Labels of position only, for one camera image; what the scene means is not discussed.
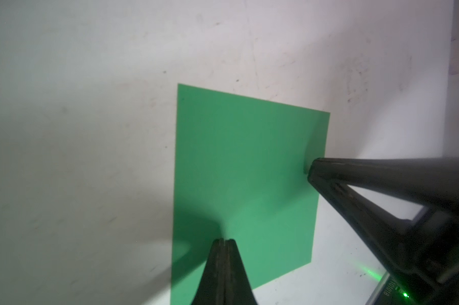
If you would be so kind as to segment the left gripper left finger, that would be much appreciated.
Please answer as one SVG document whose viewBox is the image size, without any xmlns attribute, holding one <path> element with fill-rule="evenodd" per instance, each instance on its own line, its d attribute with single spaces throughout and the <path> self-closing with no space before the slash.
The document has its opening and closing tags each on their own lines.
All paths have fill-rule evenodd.
<svg viewBox="0 0 459 305">
<path fill-rule="evenodd" d="M 192 305 L 224 304 L 225 240 L 214 240 Z"/>
</svg>

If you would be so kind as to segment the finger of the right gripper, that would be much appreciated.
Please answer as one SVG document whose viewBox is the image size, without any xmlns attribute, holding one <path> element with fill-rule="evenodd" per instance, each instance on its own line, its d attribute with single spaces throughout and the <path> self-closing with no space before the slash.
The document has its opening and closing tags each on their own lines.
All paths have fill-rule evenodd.
<svg viewBox="0 0 459 305">
<path fill-rule="evenodd" d="M 358 188 L 439 210 L 459 221 L 459 159 L 318 158 L 311 164 L 308 181 L 366 246 L 366 237 L 377 223 L 378 210 L 383 208 L 359 194 Z"/>
</svg>

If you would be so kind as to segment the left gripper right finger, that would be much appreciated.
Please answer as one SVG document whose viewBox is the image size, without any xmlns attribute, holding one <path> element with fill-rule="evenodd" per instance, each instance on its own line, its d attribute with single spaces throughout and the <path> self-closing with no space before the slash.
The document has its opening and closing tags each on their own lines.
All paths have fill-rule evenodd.
<svg viewBox="0 0 459 305">
<path fill-rule="evenodd" d="M 224 304 L 257 304 L 235 240 L 225 242 Z"/>
</svg>

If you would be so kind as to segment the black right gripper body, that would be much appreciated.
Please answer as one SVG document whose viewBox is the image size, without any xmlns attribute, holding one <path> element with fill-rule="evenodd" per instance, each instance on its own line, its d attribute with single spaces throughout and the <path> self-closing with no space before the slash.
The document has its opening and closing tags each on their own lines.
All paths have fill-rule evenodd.
<svg viewBox="0 0 459 305">
<path fill-rule="evenodd" d="M 366 242 L 386 274 L 368 304 L 459 304 L 459 221 L 430 208 L 412 220 L 378 211 Z"/>
</svg>

